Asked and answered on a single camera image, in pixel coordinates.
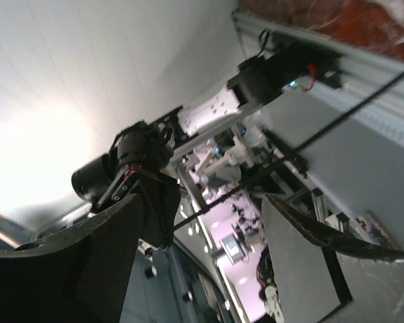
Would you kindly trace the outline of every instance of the white wall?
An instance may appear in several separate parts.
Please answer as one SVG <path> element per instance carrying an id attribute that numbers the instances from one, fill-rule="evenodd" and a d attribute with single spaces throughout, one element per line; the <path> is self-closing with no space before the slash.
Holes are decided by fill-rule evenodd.
<path id="1" fill-rule="evenodd" d="M 79 202 L 72 172 L 117 131 L 225 81 L 242 60 L 235 7 L 0 1 L 0 213 L 29 229 L 66 213 Z"/>

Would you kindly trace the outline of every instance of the wire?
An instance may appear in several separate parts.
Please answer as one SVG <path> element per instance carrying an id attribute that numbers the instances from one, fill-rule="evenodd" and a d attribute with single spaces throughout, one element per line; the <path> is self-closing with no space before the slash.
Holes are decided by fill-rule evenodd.
<path id="1" fill-rule="evenodd" d="M 300 153 L 302 150 L 304 150 L 308 146 L 312 145 L 315 141 L 318 141 L 320 138 L 324 137 L 327 133 L 329 133 L 334 128 L 338 127 L 343 122 L 345 122 L 350 116 L 352 116 L 353 114 L 355 114 L 356 112 L 361 110 L 363 107 L 365 107 L 367 104 L 369 104 L 371 101 L 373 101 L 377 97 L 381 96 L 383 93 L 387 92 L 389 89 L 391 89 L 395 84 L 397 84 L 402 79 L 404 79 L 404 72 L 401 72 L 400 74 L 398 74 L 398 76 L 396 76 L 394 79 L 389 81 L 387 84 L 385 84 L 384 86 L 379 88 L 377 91 L 375 91 L 373 94 L 371 94 L 366 99 L 361 101 L 359 104 L 357 104 L 356 106 L 354 106 L 347 112 L 344 112 L 342 115 L 340 115 L 334 121 L 330 122 L 327 126 L 323 127 L 321 130 L 319 130 L 313 136 L 311 136 L 310 138 L 305 140 L 305 142 L 303 142 L 299 146 L 297 146 L 297 148 L 293 149 L 291 153 L 285 155 L 284 157 L 282 157 L 280 159 L 277 159 L 275 162 L 269 164 L 269 166 L 267 166 L 262 172 L 256 173 L 253 177 L 243 180 L 237 187 L 233 188 L 226 194 L 222 195 L 220 198 L 218 198 L 214 202 L 210 203 L 205 208 L 201 209 L 199 212 L 196 212 L 195 214 L 191 215 L 188 219 L 176 224 L 174 226 L 174 230 L 181 228 L 182 226 L 193 221 L 200 215 L 206 214 L 210 209 L 212 209 L 216 205 L 219 205 L 220 203 L 223 203 L 224 201 L 226 201 L 228 198 L 230 198 L 232 195 L 236 194 L 240 190 L 245 189 L 249 184 L 253 184 L 254 182 L 260 180 L 262 177 L 270 175 L 283 162 L 286 162 L 290 158 L 295 157 L 297 153 Z"/>
<path id="2" fill-rule="evenodd" d="M 304 89 L 302 89 L 303 92 L 311 91 L 316 83 L 316 67 L 314 66 L 314 64 L 308 64 L 307 69 L 310 72 L 311 84 L 309 87 L 305 87 Z"/>
<path id="3" fill-rule="evenodd" d="M 265 52 L 270 37 L 271 32 L 268 29 L 262 30 L 262 32 L 259 34 L 259 45 L 261 47 L 261 51 L 257 54 L 257 57 L 261 56 L 263 52 Z"/>

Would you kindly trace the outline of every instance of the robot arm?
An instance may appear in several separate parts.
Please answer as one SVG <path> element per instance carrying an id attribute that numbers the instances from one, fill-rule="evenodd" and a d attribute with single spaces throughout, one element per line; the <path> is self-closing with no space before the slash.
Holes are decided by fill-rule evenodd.
<path id="1" fill-rule="evenodd" d="M 307 75 L 308 64 L 324 75 L 332 61 L 332 54 L 305 44 L 289 44 L 269 59 L 253 57 L 201 110 L 204 116 L 230 116 L 268 104 L 289 82 Z M 220 105 L 216 112 L 213 102 Z M 75 192 L 93 204 L 96 216 L 0 252 L 0 322 L 119 321 L 138 239 L 156 248 L 173 241 L 180 187 L 160 172 L 173 155 L 166 143 L 173 133 L 174 148 L 180 147 L 213 125 L 206 118 L 193 127 L 188 112 L 179 107 L 152 124 L 134 124 L 116 136 L 107 153 L 72 175 Z"/>

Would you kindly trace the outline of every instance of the black cable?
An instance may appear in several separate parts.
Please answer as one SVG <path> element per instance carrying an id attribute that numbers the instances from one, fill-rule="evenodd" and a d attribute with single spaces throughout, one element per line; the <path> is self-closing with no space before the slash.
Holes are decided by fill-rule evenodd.
<path id="1" fill-rule="evenodd" d="M 261 56 L 268 45 L 269 38 L 271 37 L 271 32 L 268 29 L 262 30 L 259 34 L 259 45 L 261 47 L 261 51 L 257 54 L 257 57 Z"/>
<path id="2" fill-rule="evenodd" d="M 292 152 L 283 156 L 282 158 L 278 159 L 277 161 L 269 164 L 262 172 L 259 172 L 258 174 L 255 174 L 253 177 L 248 178 L 246 180 L 243 180 L 240 182 L 240 184 L 227 192 L 226 194 L 222 195 L 219 197 L 217 200 L 213 201 L 209 205 L 207 205 L 205 208 L 201 209 L 199 212 L 196 212 L 195 214 L 191 215 L 187 219 L 181 221 L 177 225 L 174 226 L 174 231 L 180 229 L 184 225 L 190 223 L 194 219 L 198 218 L 200 215 L 206 214 L 210 209 L 215 207 L 216 205 L 219 205 L 220 203 L 223 203 L 225 200 L 230 198 L 232 195 L 236 194 L 240 190 L 245 189 L 249 184 L 252 184 L 256 182 L 257 180 L 260 180 L 264 176 L 270 175 L 272 172 L 275 171 L 275 169 L 280 166 L 283 162 L 286 162 L 289 160 L 289 158 L 296 156 L 297 153 L 300 153 L 302 150 L 306 149 L 308 146 L 312 145 L 315 141 L 319 140 L 323 136 L 325 136 L 329 131 L 332 131 L 334 128 L 338 127 L 341 125 L 344 121 L 346 121 L 350 116 L 361 110 L 364 106 L 366 106 L 368 103 L 376 99 L 377 97 L 381 96 L 383 93 L 391 89 L 395 84 L 397 84 L 399 81 L 404 79 L 404 72 L 400 73 L 398 76 L 396 76 L 394 79 L 389 81 L 387 84 L 382 86 L 380 89 L 375 91 L 373 94 L 368 96 L 365 100 L 361 101 L 359 104 L 348 110 L 347 112 L 344 112 L 341 116 L 336 118 L 334 121 L 330 122 L 327 126 L 323 127 L 321 130 L 319 130 L 317 133 L 315 133 L 313 136 L 305 140 L 305 142 L 301 143 L 299 146 L 296 148 L 292 149 Z"/>

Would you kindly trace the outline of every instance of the gray panel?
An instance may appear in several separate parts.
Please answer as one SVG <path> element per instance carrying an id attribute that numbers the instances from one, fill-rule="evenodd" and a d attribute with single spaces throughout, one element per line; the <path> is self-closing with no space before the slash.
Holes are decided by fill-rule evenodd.
<path id="1" fill-rule="evenodd" d="M 353 302 L 327 323 L 404 322 L 404 262 L 338 257 Z"/>
<path id="2" fill-rule="evenodd" d="M 256 118 L 291 145 L 339 112 L 306 94 L 284 94 Z M 372 211 L 404 248 L 404 148 L 349 120 L 306 149 L 309 175 L 348 215 Z"/>
<path id="3" fill-rule="evenodd" d="M 142 256 L 138 253 L 133 263 L 132 273 L 127 287 L 127 294 L 123 305 L 123 313 L 121 315 L 122 323 L 130 323 L 131 320 L 125 321 L 124 317 L 137 316 L 139 318 L 148 319 L 149 312 L 147 300 L 145 296 L 143 271 L 141 269 Z"/>
<path id="4" fill-rule="evenodd" d="M 150 317 L 157 323 L 181 322 L 178 307 L 181 298 L 174 293 L 169 259 L 163 252 L 156 252 L 153 264 L 157 277 L 144 281 Z"/>
<path id="5" fill-rule="evenodd" d="M 340 305 L 322 250 L 267 199 L 262 218 L 285 322 L 318 322 Z"/>

